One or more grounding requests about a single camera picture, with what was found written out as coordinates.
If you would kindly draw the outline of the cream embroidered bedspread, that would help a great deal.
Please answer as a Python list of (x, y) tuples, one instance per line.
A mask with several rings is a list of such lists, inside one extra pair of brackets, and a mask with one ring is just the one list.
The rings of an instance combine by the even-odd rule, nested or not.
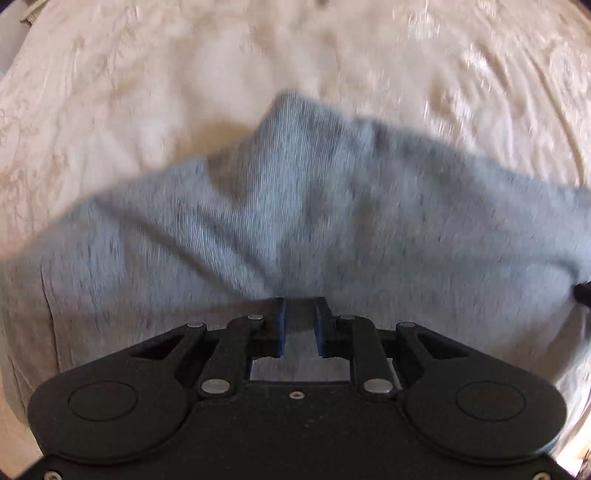
[[(1, 82), (1, 264), (86, 200), (242, 143), (284, 94), (590, 194), (573, 1), (51, 1)], [(565, 466), (589, 415), (590, 393)], [(3, 378), (1, 452), (13, 472), (38, 454)]]

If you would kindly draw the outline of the grey knit pants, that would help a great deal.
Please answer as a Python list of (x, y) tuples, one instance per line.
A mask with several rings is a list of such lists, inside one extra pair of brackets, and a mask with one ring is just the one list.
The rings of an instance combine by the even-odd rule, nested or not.
[(249, 138), (77, 205), (1, 264), (17, 415), (46, 379), (273, 297), (415, 321), (590, 393), (590, 194), (284, 94)]

